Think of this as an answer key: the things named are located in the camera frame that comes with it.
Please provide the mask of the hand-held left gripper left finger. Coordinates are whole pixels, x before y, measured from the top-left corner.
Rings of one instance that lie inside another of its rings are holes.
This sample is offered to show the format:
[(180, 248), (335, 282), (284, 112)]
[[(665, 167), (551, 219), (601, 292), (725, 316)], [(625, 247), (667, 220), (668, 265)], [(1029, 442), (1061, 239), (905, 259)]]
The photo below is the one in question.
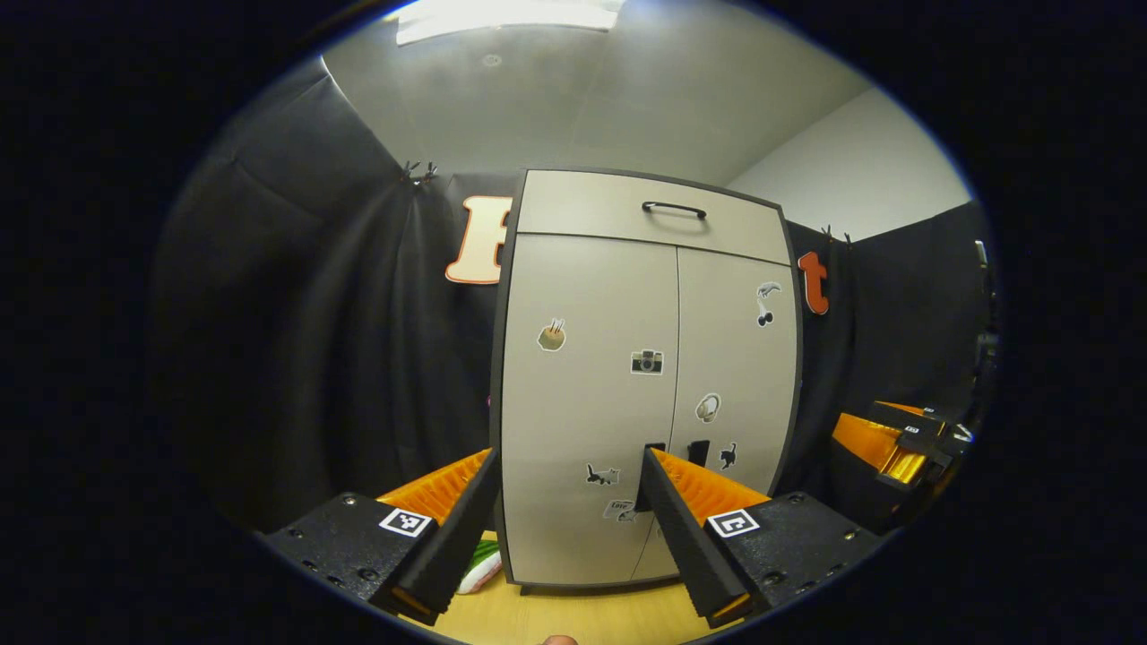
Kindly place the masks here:
[(501, 490), (499, 450), (390, 494), (336, 494), (262, 543), (348, 598), (426, 625), (448, 609)]

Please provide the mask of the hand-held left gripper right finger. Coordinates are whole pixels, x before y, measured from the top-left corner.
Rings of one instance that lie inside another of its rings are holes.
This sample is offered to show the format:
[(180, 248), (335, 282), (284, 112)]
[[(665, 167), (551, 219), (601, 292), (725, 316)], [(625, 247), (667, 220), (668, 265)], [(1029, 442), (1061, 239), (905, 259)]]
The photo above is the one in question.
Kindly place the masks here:
[(777, 612), (884, 546), (811, 494), (768, 497), (654, 446), (643, 449), (640, 494), (711, 628)]

